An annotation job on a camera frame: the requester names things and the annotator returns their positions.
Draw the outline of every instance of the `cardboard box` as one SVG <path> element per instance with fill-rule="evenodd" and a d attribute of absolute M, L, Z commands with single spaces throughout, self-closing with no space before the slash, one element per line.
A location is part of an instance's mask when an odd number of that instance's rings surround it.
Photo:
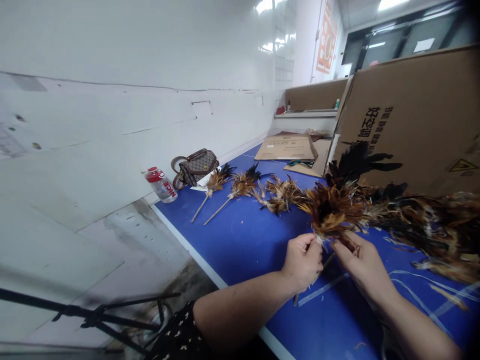
<path fill-rule="evenodd" d="M 309 135 L 288 134 L 267 137 L 255 160 L 314 160 L 317 157 Z"/>
<path fill-rule="evenodd" d="M 305 164 L 299 163 L 294 166 L 285 166 L 283 169 L 310 175 L 316 178 L 322 178 L 324 176 L 325 165 L 327 164 L 327 158 L 329 156 L 329 149 L 332 140 L 318 139 L 313 142 L 313 147 L 318 154 L 315 163 L 312 167 L 308 167 Z"/>
<path fill-rule="evenodd" d="M 285 90 L 285 104 L 290 101 L 290 111 L 334 109 L 341 99 L 349 79 L 319 82 Z"/>
<path fill-rule="evenodd" d="M 333 159 L 370 142 L 372 154 L 393 155 L 403 167 L 371 171 L 369 185 L 408 183 L 432 196 L 480 193 L 480 46 L 440 50 L 358 71 L 338 111 Z"/>

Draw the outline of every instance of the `tripod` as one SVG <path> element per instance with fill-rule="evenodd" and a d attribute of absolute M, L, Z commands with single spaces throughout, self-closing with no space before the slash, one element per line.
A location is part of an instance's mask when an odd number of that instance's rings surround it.
<path fill-rule="evenodd" d="M 65 305 L 59 302 L 45 300 L 40 297 L 25 295 L 19 292 L 0 288 L 0 300 L 5 300 L 11 303 L 23 304 L 23 305 L 31 306 L 34 308 L 40 308 L 40 309 L 46 309 L 46 310 L 52 310 L 52 311 L 58 312 L 58 314 L 52 319 L 53 322 L 60 319 L 62 315 L 84 318 L 84 323 L 81 325 L 81 328 L 84 328 L 84 329 L 97 328 L 103 331 L 105 334 L 110 335 L 112 338 L 125 344 L 126 346 L 136 350 L 142 355 L 149 354 L 147 348 L 158 337 L 159 335 L 158 332 L 160 331 L 163 325 L 163 322 L 165 320 L 164 313 L 162 310 L 162 300 L 168 299 L 168 298 L 174 298 L 179 295 L 180 295 L 179 292 L 173 292 L 168 295 L 150 297 L 150 298 L 145 298 L 140 300 L 114 303 L 110 305 L 102 304 L 99 307 L 97 307 L 95 310 L 88 310 L 77 305 Z M 105 314 L 106 310 L 122 308 L 122 307 L 136 305 L 136 304 L 149 303 L 153 301 L 156 301 L 158 306 L 158 314 L 160 316 L 159 325 L 131 320 L 124 317 L 115 316 L 115 315 Z M 127 335 L 116 331 L 110 326 L 104 324 L 104 322 L 110 323 L 110 324 L 127 326 L 131 328 L 150 330 L 152 332 L 156 332 L 157 334 L 147 344 L 145 344 L 144 346 L 140 346 Z"/>

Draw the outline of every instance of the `plastic bottle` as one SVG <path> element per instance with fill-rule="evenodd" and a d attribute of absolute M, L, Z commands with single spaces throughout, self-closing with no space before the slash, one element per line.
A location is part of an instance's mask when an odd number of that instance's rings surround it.
<path fill-rule="evenodd" d="M 168 204 L 175 201 L 179 194 L 175 191 L 172 183 L 167 179 L 165 173 L 158 167 L 151 167 L 145 174 L 146 180 L 160 198 L 162 203 Z"/>

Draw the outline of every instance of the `bag strap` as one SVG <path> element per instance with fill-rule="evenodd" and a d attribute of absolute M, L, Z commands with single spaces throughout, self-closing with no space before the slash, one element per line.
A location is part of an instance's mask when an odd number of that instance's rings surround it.
<path fill-rule="evenodd" d="M 207 152 L 207 149 L 206 149 L 206 148 L 200 149 L 200 150 L 198 150 L 197 152 L 194 152 L 193 154 L 189 155 L 189 156 L 186 158 L 186 160 L 187 160 L 187 161 L 191 161 L 191 160 L 195 159 L 196 157 L 198 157 L 198 156 L 200 156 L 200 155 L 202 155 L 202 154 L 204 154 L 204 153 L 206 153 L 206 152 Z"/>
<path fill-rule="evenodd" d="M 189 159 L 188 159 L 187 157 L 185 157 L 185 156 L 177 156 L 177 157 L 175 157 L 175 158 L 171 161 L 171 164 L 170 164 L 170 165 L 171 165 L 171 169 L 172 169 L 174 172 L 176 172 L 177 174 L 180 174 L 180 172 L 181 172 L 181 170 L 180 170 L 180 171 L 175 170 L 175 165 L 177 164 L 177 161 L 179 161 L 179 160 L 187 160 L 187 161 L 188 161 Z"/>
<path fill-rule="evenodd" d="M 182 186 L 180 187 L 177 186 L 179 180 L 182 182 Z M 173 179 L 173 187 L 177 190 L 182 190 L 186 185 L 187 183 L 183 181 L 183 177 L 181 177 L 181 174 L 177 174 Z"/>

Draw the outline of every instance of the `orange poster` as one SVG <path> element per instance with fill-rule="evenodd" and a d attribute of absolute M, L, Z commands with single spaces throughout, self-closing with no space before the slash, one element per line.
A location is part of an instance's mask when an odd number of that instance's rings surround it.
<path fill-rule="evenodd" d="M 337 34 L 338 28 L 335 25 L 332 9 L 327 0 L 321 23 L 320 46 L 318 47 L 318 60 L 316 63 L 316 69 L 322 73 L 330 74 L 335 54 L 335 44 L 337 43 Z"/>

